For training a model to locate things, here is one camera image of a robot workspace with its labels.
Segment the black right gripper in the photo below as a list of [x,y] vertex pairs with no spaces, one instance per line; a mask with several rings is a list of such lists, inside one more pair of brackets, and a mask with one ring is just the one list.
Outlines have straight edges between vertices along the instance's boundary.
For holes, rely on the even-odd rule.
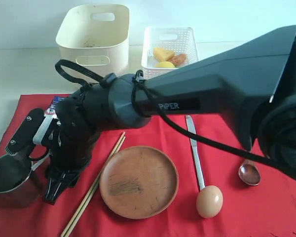
[[72,128],[65,130],[53,123],[47,130],[44,144],[50,151],[50,165],[45,172],[48,182],[44,201],[48,204],[55,204],[65,189],[77,184],[81,173],[91,162],[92,150],[100,137],[99,131]]

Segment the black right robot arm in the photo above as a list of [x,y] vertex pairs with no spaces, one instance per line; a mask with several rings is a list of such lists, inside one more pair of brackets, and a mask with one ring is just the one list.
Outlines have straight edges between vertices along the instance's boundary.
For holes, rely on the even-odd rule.
[[[65,59],[55,69],[80,89],[55,108],[60,124],[49,147],[47,203],[76,184],[102,131],[141,128],[153,115],[189,138],[296,180],[296,25],[151,79],[140,70],[102,77]],[[196,135],[169,119],[192,114],[219,114],[242,147]]]

